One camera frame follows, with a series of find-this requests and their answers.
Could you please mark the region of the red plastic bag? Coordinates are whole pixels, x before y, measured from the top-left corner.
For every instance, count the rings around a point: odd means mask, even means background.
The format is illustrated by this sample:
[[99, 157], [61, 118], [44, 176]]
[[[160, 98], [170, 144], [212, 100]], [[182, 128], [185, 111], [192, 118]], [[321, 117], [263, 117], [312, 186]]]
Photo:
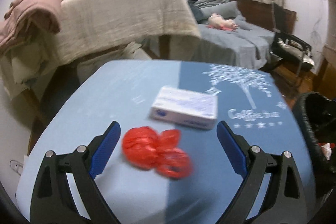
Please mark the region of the red plastic bag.
[[178, 147], [181, 131], [177, 129], [156, 132], [151, 127], [132, 128], [122, 139], [122, 153], [133, 166], [154, 169], [162, 176], [181, 179], [193, 170], [192, 161]]

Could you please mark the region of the white cloth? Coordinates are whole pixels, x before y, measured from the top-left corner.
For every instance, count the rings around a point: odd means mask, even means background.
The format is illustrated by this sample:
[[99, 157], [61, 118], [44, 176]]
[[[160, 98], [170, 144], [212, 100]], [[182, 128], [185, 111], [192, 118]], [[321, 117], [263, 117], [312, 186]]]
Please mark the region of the white cloth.
[[322, 153], [326, 160], [330, 160], [332, 154], [332, 148], [330, 143], [320, 144], [319, 145], [322, 149]]

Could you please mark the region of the white cardboard box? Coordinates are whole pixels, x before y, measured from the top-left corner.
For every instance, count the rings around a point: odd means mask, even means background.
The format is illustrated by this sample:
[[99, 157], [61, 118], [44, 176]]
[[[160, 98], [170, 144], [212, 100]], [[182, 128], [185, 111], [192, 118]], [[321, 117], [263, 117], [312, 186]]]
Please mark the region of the white cardboard box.
[[165, 122], [211, 130], [218, 118], [218, 97], [164, 86], [151, 105], [150, 116]]

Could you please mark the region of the black trash bin bag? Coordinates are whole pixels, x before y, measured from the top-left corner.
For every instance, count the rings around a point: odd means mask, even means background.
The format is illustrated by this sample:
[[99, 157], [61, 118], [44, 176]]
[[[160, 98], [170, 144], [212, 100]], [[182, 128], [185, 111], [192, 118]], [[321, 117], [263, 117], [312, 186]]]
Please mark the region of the black trash bin bag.
[[335, 101], [319, 93], [300, 94], [292, 108], [309, 151], [318, 198], [335, 186], [335, 148], [330, 158], [322, 144], [335, 144]]

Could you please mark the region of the blue coffee tree tablecloth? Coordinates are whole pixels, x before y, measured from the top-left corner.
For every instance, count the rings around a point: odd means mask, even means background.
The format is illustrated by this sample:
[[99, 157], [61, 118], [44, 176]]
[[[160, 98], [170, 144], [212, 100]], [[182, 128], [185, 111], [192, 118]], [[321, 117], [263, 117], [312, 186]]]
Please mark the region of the blue coffee tree tablecloth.
[[23, 169], [31, 223], [307, 223], [315, 179], [272, 77], [110, 61], [65, 102]]

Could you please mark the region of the black office chair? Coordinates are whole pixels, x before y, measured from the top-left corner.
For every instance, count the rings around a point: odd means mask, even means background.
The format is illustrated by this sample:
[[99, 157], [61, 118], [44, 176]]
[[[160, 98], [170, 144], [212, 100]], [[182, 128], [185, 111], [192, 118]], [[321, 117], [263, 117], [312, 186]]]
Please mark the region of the black office chair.
[[309, 52], [310, 57], [312, 46], [307, 42], [304, 42], [302, 39], [298, 38], [297, 36], [290, 34], [286, 31], [286, 24], [285, 24], [285, 9], [279, 6], [276, 3], [272, 3], [272, 19], [273, 19], [273, 26], [274, 26], [274, 39], [270, 46], [270, 55], [275, 59], [275, 62], [271, 66], [271, 70], [275, 70], [276, 68], [280, 67], [281, 65], [289, 65], [291, 71], [295, 75], [295, 82], [299, 79], [302, 79], [309, 71], [311, 71], [314, 66], [309, 66], [303, 64], [302, 61], [299, 63], [298, 61], [294, 61], [293, 59], [286, 59], [279, 57], [277, 53], [280, 53], [280, 47], [277, 45], [278, 39], [282, 39], [285, 44], [289, 44], [294, 47], [301, 48], [303, 47], [303, 52]]

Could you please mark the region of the silver chair cushion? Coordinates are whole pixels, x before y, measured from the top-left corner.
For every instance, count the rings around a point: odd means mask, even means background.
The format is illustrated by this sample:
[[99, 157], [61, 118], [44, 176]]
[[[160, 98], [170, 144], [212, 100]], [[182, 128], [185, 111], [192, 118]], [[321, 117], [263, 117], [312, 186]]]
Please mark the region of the silver chair cushion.
[[298, 61], [299, 63], [302, 61], [303, 64], [314, 66], [315, 62], [310, 57], [309, 52], [303, 52], [303, 47], [298, 48], [291, 46], [289, 44], [285, 44], [282, 39], [278, 39], [277, 45], [280, 47], [279, 51], [280, 53], [277, 53], [279, 57], [282, 57], [283, 59], [293, 59], [294, 61]]

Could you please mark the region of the beige blanket on rack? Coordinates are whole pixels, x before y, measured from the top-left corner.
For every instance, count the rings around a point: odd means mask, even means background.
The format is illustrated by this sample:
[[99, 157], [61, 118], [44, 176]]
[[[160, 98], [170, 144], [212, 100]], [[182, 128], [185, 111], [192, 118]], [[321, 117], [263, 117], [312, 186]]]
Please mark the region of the beige blanket on rack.
[[171, 36], [171, 60], [189, 61], [201, 34], [186, 0], [64, 0], [49, 39], [57, 65], [147, 37]]

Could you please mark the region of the grey bed sheet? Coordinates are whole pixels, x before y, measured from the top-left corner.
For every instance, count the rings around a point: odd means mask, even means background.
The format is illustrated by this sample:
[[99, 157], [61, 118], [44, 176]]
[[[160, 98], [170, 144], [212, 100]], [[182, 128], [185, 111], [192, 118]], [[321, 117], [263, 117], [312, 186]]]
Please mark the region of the grey bed sheet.
[[270, 60], [274, 33], [247, 23], [247, 30], [222, 31], [198, 25], [201, 40], [192, 61], [260, 69]]

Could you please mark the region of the pink padded jacket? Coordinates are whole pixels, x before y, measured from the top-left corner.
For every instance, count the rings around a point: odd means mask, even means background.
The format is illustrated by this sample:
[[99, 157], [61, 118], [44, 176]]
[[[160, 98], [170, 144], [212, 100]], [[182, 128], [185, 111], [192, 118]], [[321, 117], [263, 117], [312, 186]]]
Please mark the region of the pink padded jacket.
[[64, 0], [13, 0], [1, 21], [1, 55], [24, 44], [35, 31], [60, 32]]

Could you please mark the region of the wooden bed headboard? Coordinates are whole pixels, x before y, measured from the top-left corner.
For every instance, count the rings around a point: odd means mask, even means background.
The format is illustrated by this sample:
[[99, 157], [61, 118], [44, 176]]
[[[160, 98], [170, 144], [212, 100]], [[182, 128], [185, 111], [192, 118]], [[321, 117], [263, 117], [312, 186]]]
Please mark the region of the wooden bed headboard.
[[[246, 18], [248, 23], [262, 27], [266, 30], [272, 31], [274, 29], [272, 19], [272, 5], [261, 3], [253, 0], [230, 0], [236, 1], [241, 14]], [[293, 33], [297, 13], [285, 9], [285, 24], [286, 31]]]

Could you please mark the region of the pink plush toy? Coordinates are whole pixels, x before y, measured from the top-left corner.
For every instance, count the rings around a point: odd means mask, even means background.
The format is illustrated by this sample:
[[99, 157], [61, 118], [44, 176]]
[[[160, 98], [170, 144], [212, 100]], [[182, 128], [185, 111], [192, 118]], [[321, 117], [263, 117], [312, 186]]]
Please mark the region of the pink plush toy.
[[215, 28], [217, 30], [225, 30], [225, 31], [234, 31], [238, 28], [238, 25], [232, 19], [224, 19], [221, 15], [213, 13], [208, 18], [208, 23], [211, 28]]

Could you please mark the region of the grey pillow and duvet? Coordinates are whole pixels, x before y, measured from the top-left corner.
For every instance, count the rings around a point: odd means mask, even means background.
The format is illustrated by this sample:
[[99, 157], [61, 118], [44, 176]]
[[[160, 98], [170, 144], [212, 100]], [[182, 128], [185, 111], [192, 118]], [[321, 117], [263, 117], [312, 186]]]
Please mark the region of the grey pillow and duvet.
[[245, 22], [236, 1], [229, 0], [197, 0], [187, 1], [195, 20], [198, 24], [207, 23], [212, 14], [218, 14], [224, 19], [233, 19], [238, 22]]

